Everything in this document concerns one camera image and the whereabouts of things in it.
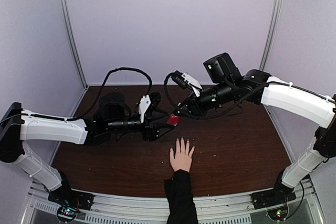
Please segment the red nail polish bottle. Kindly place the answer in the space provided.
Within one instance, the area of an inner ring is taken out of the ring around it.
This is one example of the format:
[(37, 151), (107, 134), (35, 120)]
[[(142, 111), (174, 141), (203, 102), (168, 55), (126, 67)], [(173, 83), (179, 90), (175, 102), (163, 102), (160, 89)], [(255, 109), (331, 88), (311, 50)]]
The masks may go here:
[(167, 124), (171, 126), (177, 126), (180, 121), (180, 117), (174, 114), (171, 114), (167, 120)]

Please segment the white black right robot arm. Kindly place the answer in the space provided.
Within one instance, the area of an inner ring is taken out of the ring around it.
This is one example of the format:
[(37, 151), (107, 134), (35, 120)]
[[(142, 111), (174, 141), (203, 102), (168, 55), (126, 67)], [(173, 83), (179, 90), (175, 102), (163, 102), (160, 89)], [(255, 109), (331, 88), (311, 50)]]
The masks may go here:
[(179, 108), (187, 109), (186, 116), (204, 119), (208, 110), (225, 103), (248, 101), (289, 111), (318, 125), (306, 152), (280, 172), (269, 192), (272, 203), (281, 203), (304, 177), (335, 157), (335, 97), (306, 90), (257, 69), (241, 75), (228, 53), (210, 58), (203, 66), (214, 83), (208, 89), (188, 73), (175, 72), (179, 86), (193, 90), (179, 104)]

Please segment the black sleeved forearm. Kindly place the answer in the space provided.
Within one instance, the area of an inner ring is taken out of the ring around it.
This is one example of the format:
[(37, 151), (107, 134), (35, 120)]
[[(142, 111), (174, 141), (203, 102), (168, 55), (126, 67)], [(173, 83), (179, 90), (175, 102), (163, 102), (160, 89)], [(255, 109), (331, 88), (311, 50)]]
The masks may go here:
[(174, 172), (171, 179), (164, 180), (164, 191), (170, 210), (166, 223), (198, 224), (189, 172), (182, 169)]

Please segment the mannequin hand with long nails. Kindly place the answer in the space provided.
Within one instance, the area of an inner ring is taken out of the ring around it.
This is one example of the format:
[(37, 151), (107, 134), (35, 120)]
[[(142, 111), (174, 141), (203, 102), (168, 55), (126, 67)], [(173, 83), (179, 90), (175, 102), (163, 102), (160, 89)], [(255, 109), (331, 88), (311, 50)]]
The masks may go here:
[(170, 148), (170, 164), (174, 172), (183, 170), (190, 172), (192, 166), (192, 156), (195, 146), (190, 146), (190, 141), (183, 137), (176, 139), (175, 148)]

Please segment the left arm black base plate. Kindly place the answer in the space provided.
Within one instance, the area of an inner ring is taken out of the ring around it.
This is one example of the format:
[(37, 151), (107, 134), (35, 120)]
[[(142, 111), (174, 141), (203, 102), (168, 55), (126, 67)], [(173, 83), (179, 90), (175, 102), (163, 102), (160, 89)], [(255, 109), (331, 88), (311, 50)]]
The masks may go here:
[(94, 200), (93, 194), (72, 189), (57, 189), (48, 194), (49, 201), (79, 210), (90, 210)]

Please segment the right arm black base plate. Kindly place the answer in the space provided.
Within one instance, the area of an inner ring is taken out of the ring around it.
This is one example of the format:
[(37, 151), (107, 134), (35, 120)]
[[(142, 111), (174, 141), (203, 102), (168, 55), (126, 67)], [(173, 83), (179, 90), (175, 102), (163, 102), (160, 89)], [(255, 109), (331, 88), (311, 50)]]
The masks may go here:
[(270, 189), (251, 194), (254, 209), (269, 208), (285, 204), (296, 199), (296, 194), (290, 190)]

